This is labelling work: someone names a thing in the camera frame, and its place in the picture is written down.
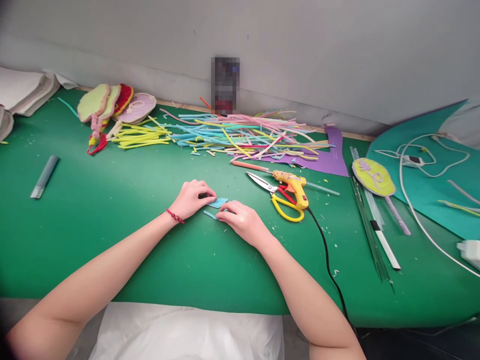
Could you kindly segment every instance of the lollipop stick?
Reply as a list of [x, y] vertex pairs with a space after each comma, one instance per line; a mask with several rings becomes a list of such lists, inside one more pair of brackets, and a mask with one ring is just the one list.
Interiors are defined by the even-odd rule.
[[390, 208], [391, 212], [393, 213], [393, 216], [395, 216], [395, 219], [398, 221], [398, 224], [400, 225], [401, 229], [403, 230], [405, 235], [411, 235], [412, 233], [410, 232], [409, 228], [407, 225], [404, 223], [402, 218], [400, 217], [399, 212], [394, 206], [394, 203], [392, 202], [392, 199], [390, 196], [385, 196], [386, 203], [388, 204], [388, 207]]

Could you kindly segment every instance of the black power cord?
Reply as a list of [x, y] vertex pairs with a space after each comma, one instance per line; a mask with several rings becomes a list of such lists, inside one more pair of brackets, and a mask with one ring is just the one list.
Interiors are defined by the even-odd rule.
[[331, 281], [335, 284], [336, 289], [338, 290], [338, 295], [340, 295], [341, 306], [343, 308], [343, 313], [345, 315], [345, 318], [350, 324], [350, 326], [352, 327], [352, 329], [354, 329], [355, 331], [355, 328], [352, 326], [352, 323], [350, 322], [349, 313], [347, 312], [347, 306], [345, 305], [344, 295], [342, 294], [342, 291], [340, 290], [339, 285], [335, 281], [334, 277], [332, 276], [332, 272], [330, 271], [329, 247], [327, 246], [327, 239], [325, 239], [325, 235], [322, 230], [322, 227], [320, 226], [319, 222], [317, 221], [317, 218], [315, 217], [310, 207], [307, 207], [305, 210], [307, 210], [310, 213], [311, 217], [315, 221], [316, 226], [318, 227], [318, 230], [320, 230], [321, 238], [323, 239], [323, 245], [325, 247], [326, 270], [328, 271], [328, 275], [330, 275]]

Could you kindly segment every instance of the green table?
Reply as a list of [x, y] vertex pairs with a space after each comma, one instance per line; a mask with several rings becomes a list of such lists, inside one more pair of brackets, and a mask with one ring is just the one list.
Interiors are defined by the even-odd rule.
[[[82, 94], [62, 89], [56, 97], [75, 107]], [[162, 115], [158, 110], [153, 114]], [[174, 144], [130, 150], [111, 144], [89, 156], [90, 134], [90, 128], [56, 98], [30, 118], [15, 118], [14, 131], [7, 139], [10, 144], [0, 147], [2, 296], [43, 297], [88, 260], [165, 211], [184, 181], [201, 179], [218, 196], [254, 208], [273, 235], [340, 304], [326, 271], [322, 239], [310, 215], [306, 213], [301, 223], [281, 218], [269, 194], [246, 177], [245, 169], [230, 165], [225, 155], [191, 156], [188, 149]], [[326, 138], [320, 133], [313, 137]], [[369, 143], [345, 138], [343, 146], [350, 165], [350, 146], [363, 155]], [[59, 156], [60, 162], [41, 199], [30, 199], [50, 155]], [[410, 237], [402, 235], [384, 201], [378, 201], [387, 222], [385, 236], [402, 266], [401, 272], [389, 271], [393, 291], [375, 271], [350, 180], [308, 169], [300, 173], [299, 168], [285, 164], [274, 168], [293, 171], [340, 192], [340, 196], [327, 196], [306, 189], [310, 207], [325, 229], [331, 269], [339, 270], [336, 281], [355, 326], [442, 326], [480, 310], [478, 280], [431, 245], [402, 203], [394, 200], [412, 230]], [[458, 258], [455, 244], [460, 239], [420, 218], [439, 244]], [[226, 224], [202, 211], [159, 243], [115, 300], [226, 312], [288, 313], [261, 255]]]

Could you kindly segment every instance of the red bracelet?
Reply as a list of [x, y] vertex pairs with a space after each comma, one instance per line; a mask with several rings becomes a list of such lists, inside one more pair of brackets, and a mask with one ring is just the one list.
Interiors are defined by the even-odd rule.
[[171, 215], [172, 218], [177, 220], [179, 223], [185, 224], [184, 221], [178, 215], [175, 215], [173, 212], [171, 212], [168, 209], [165, 209], [165, 210], [166, 210], [167, 213], [169, 213]]

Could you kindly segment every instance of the white power adapter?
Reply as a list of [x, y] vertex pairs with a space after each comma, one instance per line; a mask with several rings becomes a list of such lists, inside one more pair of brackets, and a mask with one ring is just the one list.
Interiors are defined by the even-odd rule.
[[421, 168], [425, 165], [425, 161], [419, 156], [403, 155], [401, 164], [411, 168]]
[[462, 259], [480, 270], [480, 240], [464, 240], [456, 247], [460, 250]]

